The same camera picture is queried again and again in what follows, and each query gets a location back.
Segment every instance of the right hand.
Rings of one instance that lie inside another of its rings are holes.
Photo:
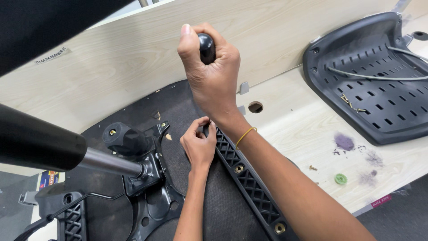
[[[198,33],[210,35],[216,48],[214,63],[204,65],[199,52]],[[234,115],[236,85],[241,59],[239,51],[228,43],[210,24],[181,27],[178,54],[184,64],[186,76],[199,107],[217,124],[221,125]]]

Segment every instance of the pink sticker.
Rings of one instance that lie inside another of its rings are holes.
[[[389,201],[389,200],[391,200],[391,195],[386,195],[386,196],[384,196],[383,198],[381,198],[381,199],[379,199],[379,200],[376,200],[376,201],[374,201],[374,202],[372,202],[372,207],[377,207],[377,206],[379,206],[379,205],[381,205],[381,204],[383,204],[384,202],[387,202],[387,201]]]

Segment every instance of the hand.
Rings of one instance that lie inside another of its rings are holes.
[[[215,43],[216,60],[204,65],[199,52],[198,33],[210,35]],[[241,59],[239,51],[210,24],[181,27],[178,54],[184,64],[193,98],[207,115],[220,125],[240,115],[236,107],[236,84]]]
[[[193,121],[186,133],[180,138],[192,166],[192,171],[208,173],[214,158],[215,146],[217,144],[216,127],[214,122],[209,125],[209,133],[206,138],[198,127],[204,126],[210,121],[205,116]]]

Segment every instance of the yellow rubber band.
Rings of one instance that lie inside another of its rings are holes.
[[[245,134],[243,134],[242,135],[242,137],[241,138],[239,138],[239,140],[238,140],[238,142],[236,143],[236,149],[238,149],[239,150],[239,148],[238,148],[238,144],[239,144],[239,142],[242,140],[242,138],[244,138],[244,136],[248,133],[248,132],[250,132],[252,129],[255,129],[256,130],[256,132],[257,132],[257,128],[255,128],[255,127],[251,127],[251,128],[249,128],[248,129],[248,131],[247,132],[245,132]]]

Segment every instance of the wooden desk surface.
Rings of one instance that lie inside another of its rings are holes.
[[[403,35],[428,32],[428,15],[406,26]],[[413,52],[428,56],[428,42],[413,40]],[[428,173],[428,136],[376,147],[321,100],[296,67],[237,94],[237,105],[246,107],[245,118],[276,149],[296,163],[304,174],[351,213]],[[263,111],[254,114],[248,104],[259,101]],[[337,147],[335,135],[349,137],[354,148]],[[318,168],[310,170],[309,165]],[[338,185],[334,176],[347,176]]]

